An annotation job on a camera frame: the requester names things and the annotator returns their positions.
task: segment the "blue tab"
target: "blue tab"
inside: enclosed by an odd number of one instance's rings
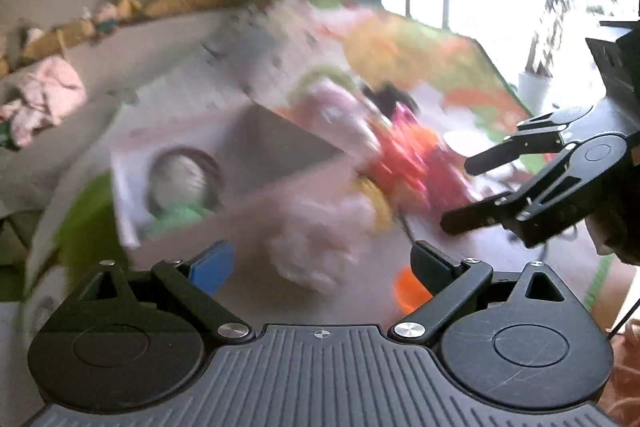
[[[191,260],[189,280],[207,295],[212,295],[233,273],[234,254],[231,243],[218,241]]]

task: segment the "orange object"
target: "orange object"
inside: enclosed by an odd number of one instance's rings
[[[404,315],[415,312],[432,297],[420,281],[416,279],[410,266],[405,266],[398,272],[394,283],[394,295],[398,302],[398,307]]]
[[[382,154],[367,168],[367,175],[380,188],[392,205],[405,210],[427,212],[427,167],[423,156],[439,144],[438,136],[420,126],[411,111],[399,105],[388,130],[374,127]]]

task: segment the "toy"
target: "toy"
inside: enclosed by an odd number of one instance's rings
[[[118,9],[110,2],[103,2],[95,7],[92,13],[95,35],[98,41],[111,35],[118,27]]]
[[[432,295],[411,271],[410,266],[402,268],[394,281],[394,297],[403,315],[415,312],[428,302]]]
[[[285,279],[322,293],[343,281],[369,248],[376,222],[361,192],[326,203],[296,198],[284,215],[281,233],[270,242],[271,262]]]
[[[390,131],[376,128],[382,155],[366,173],[394,208],[425,216],[476,201],[471,185],[454,167],[455,158],[409,108],[399,103],[392,121]]]
[[[142,13],[142,3],[138,0],[119,0],[116,9],[118,11],[118,20],[128,22]]]
[[[350,154],[359,164],[380,152],[368,123],[371,115],[368,105],[328,78],[310,86],[289,111],[291,121]]]
[[[158,237],[209,216],[220,205],[220,165],[193,147],[167,149],[154,159],[147,181],[147,204],[155,220],[146,237]]]

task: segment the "ridged surface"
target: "ridged surface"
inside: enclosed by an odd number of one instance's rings
[[[325,330],[325,338],[315,336]],[[91,415],[53,405],[33,427],[614,427],[591,405],[549,415],[509,413],[453,386],[427,349],[374,326],[269,326],[218,350],[204,375],[162,405]]]

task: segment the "stuffed toy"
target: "stuffed toy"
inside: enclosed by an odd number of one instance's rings
[[[106,35],[111,35],[118,27],[118,9],[110,2],[98,4],[92,13],[92,18],[98,41]]]
[[[116,9],[118,11],[118,20],[128,22],[140,15],[142,3],[138,0],[119,0]]]
[[[369,127],[375,111],[372,105],[323,78],[292,104],[289,118],[364,165],[380,153],[378,138]]]

